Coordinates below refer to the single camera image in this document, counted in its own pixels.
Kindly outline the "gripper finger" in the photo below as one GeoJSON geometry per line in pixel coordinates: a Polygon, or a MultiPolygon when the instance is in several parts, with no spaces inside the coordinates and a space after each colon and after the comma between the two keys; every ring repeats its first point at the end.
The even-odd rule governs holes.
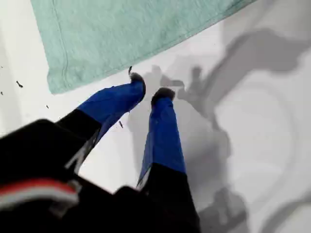
{"type": "Polygon", "coordinates": [[[144,98],[146,85],[139,74],[130,74],[130,83],[104,88],[57,121],[57,125],[85,140],[66,163],[78,173],[83,161],[108,130],[144,98]]]}
{"type": "Polygon", "coordinates": [[[152,97],[149,130],[137,187],[177,209],[193,209],[176,114],[175,92],[160,88],[152,97]]]}

